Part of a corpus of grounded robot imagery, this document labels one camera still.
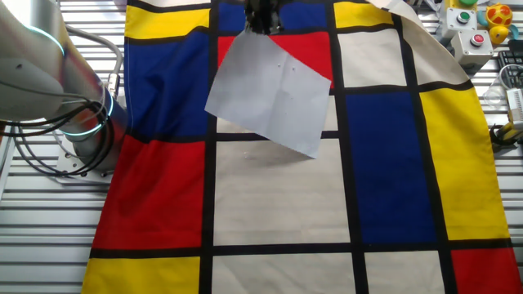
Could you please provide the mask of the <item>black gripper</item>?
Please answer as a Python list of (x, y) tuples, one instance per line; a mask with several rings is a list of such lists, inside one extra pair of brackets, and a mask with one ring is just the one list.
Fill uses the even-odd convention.
[(284, 0), (245, 0), (246, 30), (265, 35), (282, 32), (284, 26), (278, 16), (265, 18), (263, 22), (258, 16), (271, 16), (273, 13), (278, 13), (283, 5)]

